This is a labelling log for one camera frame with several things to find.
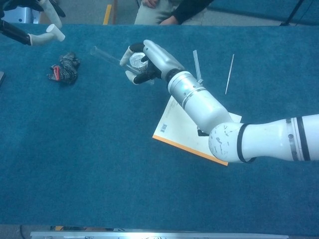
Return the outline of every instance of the yellow stripe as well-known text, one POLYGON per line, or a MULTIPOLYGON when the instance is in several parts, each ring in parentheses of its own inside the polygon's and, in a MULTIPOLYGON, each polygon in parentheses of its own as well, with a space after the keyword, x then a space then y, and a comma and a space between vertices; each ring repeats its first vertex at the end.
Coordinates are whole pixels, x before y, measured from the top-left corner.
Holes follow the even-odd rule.
POLYGON ((109 23, 111 8, 112 8, 112 5, 108 4, 108 6, 106 7, 105 15, 104 15, 103 25, 107 25, 109 23))
POLYGON ((55 227, 55 230, 56 230, 56 231, 61 231, 62 228, 63 228, 63 226, 56 226, 56 227, 55 227))
POLYGON ((188 151, 188 152, 190 152, 190 153, 196 154, 196 155, 201 156, 201 157, 203 157, 203 158, 207 158, 207 159, 209 159, 209 160, 211 160, 211 161, 214 161, 214 162, 216 162, 216 163, 220 163, 220 164, 225 165, 225 166, 228 165, 227 162, 224 162, 224 161, 222 161, 222 160, 219 160, 218 158, 215 158, 214 156, 208 155, 208 154, 206 154, 206 153, 199 152, 199 151, 197 151, 197 150, 194 150, 194 149, 192 149, 192 148, 186 147, 186 146, 181 145, 181 144, 179 144, 179 143, 170 141, 170 140, 168 140, 168 139, 166 139, 166 138, 162 138, 162 137, 157 136, 157 135, 153 135, 153 138, 154 138, 154 139, 157 139, 157 140, 159 140, 159 141, 168 143, 168 144, 170 144, 170 145, 173 145, 173 146, 175 146, 175 147, 177 147, 177 148, 181 148, 181 149, 183 149, 183 150, 185 150, 185 151, 188 151))

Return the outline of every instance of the orange notebook edge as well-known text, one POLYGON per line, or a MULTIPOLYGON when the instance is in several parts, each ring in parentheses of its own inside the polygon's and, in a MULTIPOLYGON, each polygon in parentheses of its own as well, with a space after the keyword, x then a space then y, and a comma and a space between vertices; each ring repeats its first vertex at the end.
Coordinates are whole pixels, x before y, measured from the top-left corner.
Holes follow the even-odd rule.
POLYGON ((199 151, 197 151, 197 150, 194 150, 194 149, 192 149, 192 148, 186 147, 186 146, 184 146, 184 145, 182 145, 182 144, 176 143, 176 142, 174 142, 174 141, 171 141, 171 140, 169 140, 169 139, 160 137, 160 136, 158 136, 158 135, 155 135, 155 134, 154 134, 154 135, 153 135, 153 138, 154 138, 154 139, 157 139, 157 140, 159 140, 159 141, 168 143, 168 144, 170 144, 170 145, 173 145, 173 146, 175 146, 175 147, 177 147, 177 148, 181 148, 181 149, 183 149, 183 150, 185 150, 185 151, 187 151, 187 152, 190 152, 190 153, 196 154, 196 155, 198 155, 198 156, 201 156, 201 157, 203 157, 203 158, 209 159, 209 160, 214 161, 214 162, 216 162, 216 163, 220 163, 220 164, 222 164, 222 165, 224 165, 224 166, 227 166, 227 165, 228 165, 228 162, 224 162, 224 161, 222 161, 222 160, 219 160, 218 158, 215 158, 214 156, 208 155, 208 154, 206 154, 206 153, 199 152, 199 151))

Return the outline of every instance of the white paper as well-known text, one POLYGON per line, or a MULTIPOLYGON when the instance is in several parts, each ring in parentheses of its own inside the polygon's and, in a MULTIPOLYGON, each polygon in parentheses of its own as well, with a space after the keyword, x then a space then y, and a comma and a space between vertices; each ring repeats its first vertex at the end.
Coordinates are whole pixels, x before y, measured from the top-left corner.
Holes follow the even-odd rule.
MULTIPOLYGON (((241 120, 241 116, 232 113, 230 113, 230 116, 234 122, 240 122, 241 120)), ((227 162, 221 161, 212 155, 208 146, 209 137, 198 136, 197 125, 173 97, 168 101, 153 138, 227 165, 227 162)))

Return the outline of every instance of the silver metal ring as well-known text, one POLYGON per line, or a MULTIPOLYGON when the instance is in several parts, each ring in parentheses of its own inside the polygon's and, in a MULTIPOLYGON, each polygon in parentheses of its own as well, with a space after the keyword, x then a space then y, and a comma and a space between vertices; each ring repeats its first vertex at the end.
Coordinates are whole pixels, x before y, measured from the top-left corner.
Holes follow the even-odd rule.
POLYGON ((190 92, 188 95, 186 95, 185 99, 183 100, 183 103, 182 103, 182 108, 185 109, 185 106, 186 106, 186 103, 187 101, 196 93, 200 92, 200 91, 207 91, 204 87, 200 87, 200 88, 197 88, 196 90, 190 92))

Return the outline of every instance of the black sleeve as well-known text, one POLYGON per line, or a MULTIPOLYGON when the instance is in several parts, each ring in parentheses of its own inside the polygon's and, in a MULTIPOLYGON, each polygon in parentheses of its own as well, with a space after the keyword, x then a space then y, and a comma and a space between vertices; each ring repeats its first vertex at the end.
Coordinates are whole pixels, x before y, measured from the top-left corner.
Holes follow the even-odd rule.
POLYGON ((178 8, 172 13, 179 24, 195 16, 206 7, 208 7, 213 0, 184 0, 180 3, 178 8))

